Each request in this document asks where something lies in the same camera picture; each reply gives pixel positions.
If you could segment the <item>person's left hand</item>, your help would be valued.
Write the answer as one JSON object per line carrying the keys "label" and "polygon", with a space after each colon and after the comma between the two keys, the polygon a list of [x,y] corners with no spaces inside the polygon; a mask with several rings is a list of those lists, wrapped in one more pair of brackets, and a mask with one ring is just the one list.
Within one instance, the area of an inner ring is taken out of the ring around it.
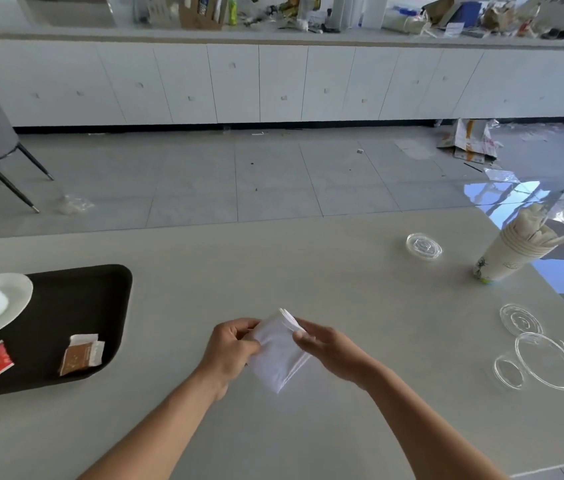
{"label": "person's left hand", "polygon": [[212,397],[215,401],[222,399],[230,382],[238,377],[253,357],[239,355],[237,331],[254,330],[261,322],[259,319],[243,317],[222,322],[214,327],[194,374],[203,379],[212,391]]}

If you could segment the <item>person's right hand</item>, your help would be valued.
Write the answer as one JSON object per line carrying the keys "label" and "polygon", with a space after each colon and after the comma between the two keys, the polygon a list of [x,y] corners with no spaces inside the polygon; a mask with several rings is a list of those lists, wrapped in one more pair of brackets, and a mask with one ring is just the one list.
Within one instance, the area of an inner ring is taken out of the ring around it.
{"label": "person's right hand", "polygon": [[304,351],[315,357],[327,371],[365,389],[370,378],[383,368],[345,334],[334,328],[296,318],[302,328],[318,340],[318,351]]}

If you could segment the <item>white paper napkin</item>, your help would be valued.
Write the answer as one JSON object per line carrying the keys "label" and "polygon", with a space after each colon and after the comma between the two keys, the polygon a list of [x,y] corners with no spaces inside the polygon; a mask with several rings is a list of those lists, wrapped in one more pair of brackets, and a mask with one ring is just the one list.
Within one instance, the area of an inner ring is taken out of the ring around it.
{"label": "white paper napkin", "polygon": [[296,319],[286,309],[277,309],[253,331],[262,350],[251,357],[249,370],[273,393],[278,394],[286,383],[308,361],[310,355],[296,345],[295,331],[302,331]]}

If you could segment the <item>person's left forearm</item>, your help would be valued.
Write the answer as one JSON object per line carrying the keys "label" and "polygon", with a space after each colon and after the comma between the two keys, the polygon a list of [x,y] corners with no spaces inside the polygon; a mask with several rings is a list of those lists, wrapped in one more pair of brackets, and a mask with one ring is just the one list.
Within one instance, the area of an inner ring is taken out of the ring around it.
{"label": "person's left forearm", "polygon": [[219,371],[196,369],[77,480],[169,480],[229,382]]}

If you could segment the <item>person's right forearm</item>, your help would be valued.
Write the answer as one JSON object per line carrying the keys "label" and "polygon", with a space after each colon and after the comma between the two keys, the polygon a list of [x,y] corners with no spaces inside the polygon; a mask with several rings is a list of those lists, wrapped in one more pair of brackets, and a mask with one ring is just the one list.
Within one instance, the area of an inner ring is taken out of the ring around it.
{"label": "person's right forearm", "polygon": [[510,480],[386,366],[372,362],[358,384],[382,413],[415,480]]}

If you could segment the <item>clear flat plastic lid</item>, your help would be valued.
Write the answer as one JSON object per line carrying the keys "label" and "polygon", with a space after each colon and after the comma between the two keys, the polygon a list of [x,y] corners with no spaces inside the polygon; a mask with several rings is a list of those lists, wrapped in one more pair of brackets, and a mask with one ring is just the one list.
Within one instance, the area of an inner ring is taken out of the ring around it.
{"label": "clear flat plastic lid", "polygon": [[499,311],[501,322],[510,334],[517,337],[523,333],[544,334],[541,322],[525,308],[516,304],[507,304]]}
{"label": "clear flat plastic lid", "polygon": [[425,261],[436,260],[443,253],[440,244],[423,233],[411,233],[405,245],[409,253]]}

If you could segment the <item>brown sachet packet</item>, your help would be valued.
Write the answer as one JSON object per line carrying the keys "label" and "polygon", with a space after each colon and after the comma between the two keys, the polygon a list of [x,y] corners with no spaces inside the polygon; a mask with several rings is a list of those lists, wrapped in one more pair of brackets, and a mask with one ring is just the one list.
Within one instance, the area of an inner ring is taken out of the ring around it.
{"label": "brown sachet packet", "polygon": [[104,348],[105,342],[99,340],[97,333],[72,335],[62,357],[59,376],[100,366]]}

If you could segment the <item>black serving tray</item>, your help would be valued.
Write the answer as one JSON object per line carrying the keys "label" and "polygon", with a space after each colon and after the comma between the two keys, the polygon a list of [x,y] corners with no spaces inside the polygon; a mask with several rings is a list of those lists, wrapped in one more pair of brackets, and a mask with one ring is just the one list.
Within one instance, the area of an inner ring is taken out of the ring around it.
{"label": "black serving tray", "polygon": [[[86,379],[117,355],[133,284],[120,264],[62,269],[27,275],[32,297],[22,313],[0,329],[14,367],[0,375],[0,395]],[[98,334],[102,364],[60,377],[70,337]]]}

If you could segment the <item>small clear plastic lid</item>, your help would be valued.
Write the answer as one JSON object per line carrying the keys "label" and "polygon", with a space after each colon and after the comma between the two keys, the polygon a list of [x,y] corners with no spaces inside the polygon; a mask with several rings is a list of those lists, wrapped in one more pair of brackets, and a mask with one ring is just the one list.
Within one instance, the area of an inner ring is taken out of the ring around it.
{"label": "small clear plastic lid", "polygon": [[521,390],[526,384],[526,373],[511,357],[498,356],[492,365],[494,378],[503,386],[511,390]]}

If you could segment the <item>crumpled clear plastic wrapper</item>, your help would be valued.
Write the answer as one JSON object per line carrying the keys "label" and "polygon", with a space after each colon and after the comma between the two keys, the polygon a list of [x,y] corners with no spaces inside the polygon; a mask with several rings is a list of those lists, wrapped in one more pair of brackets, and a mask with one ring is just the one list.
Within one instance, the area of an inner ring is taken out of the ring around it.
{"label": "crumpled clear plastic wrapper", "polygon": [[64,194],[54,204],[54,212],[64,216],[84,215],[94,209],[93,202],[79,196]]}

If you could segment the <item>stack of paper cups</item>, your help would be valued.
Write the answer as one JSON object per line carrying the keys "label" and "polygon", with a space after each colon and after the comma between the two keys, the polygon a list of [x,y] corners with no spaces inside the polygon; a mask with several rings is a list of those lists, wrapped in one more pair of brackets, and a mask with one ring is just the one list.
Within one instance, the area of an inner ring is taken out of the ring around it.
{"label": "stack of paper cups", "polygon": [[473,277],[485,284],[499,282],[553,251],[556,245],[549,242],[557,234],[546,225],[546,220],[547,212],[539,203],[520,209],[478,259],[472,269]]}

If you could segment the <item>clear dome plastic lid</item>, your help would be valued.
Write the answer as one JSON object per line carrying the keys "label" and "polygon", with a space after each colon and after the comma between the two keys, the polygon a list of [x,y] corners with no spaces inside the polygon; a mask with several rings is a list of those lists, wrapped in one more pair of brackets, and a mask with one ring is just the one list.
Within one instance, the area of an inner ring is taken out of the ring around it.
{"label": "clear dome plastic lid", "polygon": [[515,338],[518,364],[533,379],[564,391],[564,348],[542,334],[525,332]]}

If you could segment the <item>white cabinet row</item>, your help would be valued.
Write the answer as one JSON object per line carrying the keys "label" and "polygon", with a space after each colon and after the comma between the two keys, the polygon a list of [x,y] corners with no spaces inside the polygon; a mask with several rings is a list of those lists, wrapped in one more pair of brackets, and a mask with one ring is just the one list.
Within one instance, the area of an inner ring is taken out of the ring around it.
{"label": "white cabinet row", "polygon": [[564,50],[0,39],[15,127],[564,119]]}

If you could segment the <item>torn paper bag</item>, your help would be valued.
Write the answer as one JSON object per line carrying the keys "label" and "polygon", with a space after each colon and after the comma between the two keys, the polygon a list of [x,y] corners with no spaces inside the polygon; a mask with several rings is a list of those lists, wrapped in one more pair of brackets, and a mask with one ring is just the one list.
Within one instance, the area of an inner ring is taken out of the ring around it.
{"label": "torn paper bag", "polygon": [[499,144],[492,138],[491,129],[498,124],[494,119],[456,119],[436,148],[449,151],[453,158],[464,162],[492,165],[498,159]]}

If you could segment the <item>clutter of countertop items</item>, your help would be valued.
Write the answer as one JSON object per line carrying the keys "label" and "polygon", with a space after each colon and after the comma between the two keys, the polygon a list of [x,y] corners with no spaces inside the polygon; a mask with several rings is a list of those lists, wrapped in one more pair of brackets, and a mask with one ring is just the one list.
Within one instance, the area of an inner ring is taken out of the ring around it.
{"label": "clutter of countertop items", "polygon": [[134,23],[219,30],[276,23],[278,29],[341,33],[362,28],[419,36],[443,31],[482,38],[564,39],[564,0],[130,0]]}

